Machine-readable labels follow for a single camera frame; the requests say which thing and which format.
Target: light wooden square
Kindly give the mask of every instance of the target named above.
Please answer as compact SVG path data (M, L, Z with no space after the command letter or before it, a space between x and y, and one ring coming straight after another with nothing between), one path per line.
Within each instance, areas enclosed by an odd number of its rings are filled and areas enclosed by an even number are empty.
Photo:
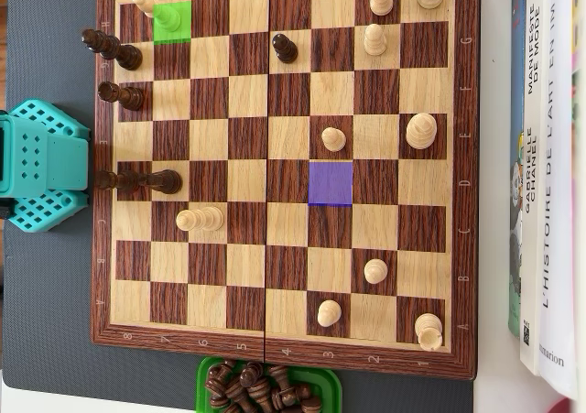
M266 117L268 76L230 76L229 106L230 117Z
M268 0L230 0L230 34L268 31Z
M187 324L202 328L225 328L226 287L188 285Z
M350 293L352 250L308 248L308 290Z
M265 246L228 244L226 285L265 287Z
M448 161L399 159L399 204L449 205L451 171Z
M190 119L191 80L153 82L153 120Z
M228 159L228 120L190 121L190 160Z
M396 297L352 294L350 337L396 342Z
M354 116L354 159L398 159L398 155L398 115L374 114Z
M449 299L451 261L446 253L399 251L396 257L398 296Z
M228 76L228 36L193 38L190 50L192 79Z
M308 246L308 204L269 202L266 244Z
M150 243L150 281L187 283L189 244L183 242Z
M352 27L355 0L311 0L311 27Z
M311 115L354 114L354 73L312 72Z
M309 159L309 117L269 117L268 157Z
M266 290L266 332L305 336L307 294L286 289Z
M401 25L381 26L386 37L386 50L380 56L371 56L364 49L364 33L367 26L354 28L355 70L396 70L400 68Z
M150 201L112 201L114 241L150 241Z
M353 248L396 250L397 236L397 206L380 204L353 205Z

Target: dark pawn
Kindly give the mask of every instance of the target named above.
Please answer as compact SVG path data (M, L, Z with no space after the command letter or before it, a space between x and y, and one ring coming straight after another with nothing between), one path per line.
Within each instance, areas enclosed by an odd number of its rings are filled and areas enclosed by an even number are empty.
M120 88L115 83L102 82L98 86L98 96L105 102L120 102L120 105L131 111L138 111L145 97L143 92L134 86Z
M81 41L94 53L106 60L116 59L122 68L136 70L143 61L143 54L135 46L122 45L116 36L87 28L81 33Z
M273 48L281 62L291 63L297 58L297 45L282 33L273 37Z

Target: chessboard square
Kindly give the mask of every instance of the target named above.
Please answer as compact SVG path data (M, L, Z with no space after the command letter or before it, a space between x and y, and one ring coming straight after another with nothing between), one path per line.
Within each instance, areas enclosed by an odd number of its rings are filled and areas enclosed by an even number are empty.
M153 120L190 119L190 80L153 82Z
M268 157L309 159L309 118L269 117Z
M269 3L272 31L311 28L311 0L269 0Z
M239 117L228 120L228 158L266 159L268 120Z
M191 79L191 119L228 117L228 78Z
M453 79L448 68L410 68L400 71L401 113L447 113L452 108Z
M187 293L188 326L226 327L226 287L188 285Z
M399 204L447 206L451 203L451 170L446 160L399 160L398 185Z
M307 293L288 289L266 290L266 332L305 336Z
M155 161L184 160L189 157L189 120L153 123L153 159Z
M269 202L266 207L267 245L307 246L307 204Z
M338 321L327 328L318 323L318 312L321 303L326 300L333 300L340 305L342 315ZM319 335L322 337L350 338L351 306L350 294L333 292L308 291L308 335Z
M311 27L352 27L354 0L311 0Z
M265 287L265 246L228 244L226 285Z
M187 283L188 245L182 242L151 242L150 280Z
M267 245L266 287L305 291L308 288L308 248Z
M451 294L450 255L399 251L396 262L396 294L449 299Z
M398 132L398 115L355 115L354 159L397 159Z
M188 283L226 284L226 245L189 244Z
M352 207L309 207L309 246L352 248Z
M202 79L228 76L228 36L191 40L190 77Z
M265 290L263 288L227 287L226 327L247 331L265 329Z
M268 0L230 0L230 34L268 31Z
M228 120L190 121L190 160L228 159Z
M266 168L266 200L308 202L309 164L300 159L269 159Z
M151 282L150 320L154 323L187 324L187 283Z
M266 117L268 76L230 76L228 114L231 117Z
M116 280L150 280L150 242L116 241Z
M353 202L397 204L398 164L396 159L356 159L353 162Z
M309 291L350 293L352 250L308 248Z
M228 162L190 161L190 201L226 202Z
M396 250L397 216L395 205L354 204L352 247Z
M122 241L151 240L151 202L113 201L112 239Z
M399 113L398 70L356 71L354 89L354 111L357 114Z
M266 160L228 160L228 201L266 199Z
M448 21L401 24L401 68L448 66Z
M309 74L270 74L268 87L269 115L309 115Z
M230 35L230 75L268 73L268 33Z
M354 28L311 30L312 71L354 70Z
M352 162L311 161L309 163L310 206L352 205Z
M229 15L230 0L191 0L191 37L227 35Z
M400 205L398 247L406 251L446 252L446 208Z
M394 70L399 68L401 29L399 24L381 26L385 33L386 50L378 56L371 56L364 49L364 35L367 26L354 28L354 69Z
M396 342L396 297L352 294L350 307L351 338Z
M175 81L190 77L190 42L155 44L155 80Z
M266 243L265 202L228 202L227 216L229 244Z
M187 233L181 231L175 219L182 210L188 208L186 202L153 201L152 230L153 241L187 242Z

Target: gray table surface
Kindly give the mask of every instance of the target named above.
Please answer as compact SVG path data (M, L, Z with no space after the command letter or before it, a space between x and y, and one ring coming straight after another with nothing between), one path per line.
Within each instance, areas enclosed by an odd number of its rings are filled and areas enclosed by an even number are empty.
M93 127L93 56L80 42L95 0L8 0L7 107L37 97ZM200 356L90 341L92 209L42 234L5 228L5 383L193 409ZM472 411L472 382L336 372L346 412Z

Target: dark brown chess piece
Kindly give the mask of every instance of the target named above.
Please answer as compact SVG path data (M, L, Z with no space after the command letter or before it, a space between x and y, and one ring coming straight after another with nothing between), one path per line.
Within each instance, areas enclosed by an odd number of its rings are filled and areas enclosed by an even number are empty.
M145 97L143 92L134 86L120 88L115 83L102 82L98 85L98 96L105 102L120 102L120 105L131 111L138 111Z
M133 45L122 45L116 36L106 35L100 30L83 30L81 41L94 53L100 53L104 59L116 59L127 70L136 70L143 61L140 49Z

